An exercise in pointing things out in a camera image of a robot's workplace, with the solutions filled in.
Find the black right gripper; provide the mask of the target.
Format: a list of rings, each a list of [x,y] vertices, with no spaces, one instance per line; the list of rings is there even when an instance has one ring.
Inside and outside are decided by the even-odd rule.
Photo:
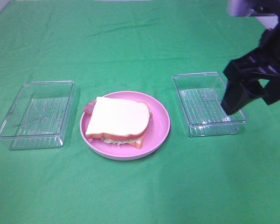
[[[280,31],[263,38],[257,48],[231,60],[224,69],[227,86],[221,107],[227,115],[262,98],[267,105],[280,100]]]

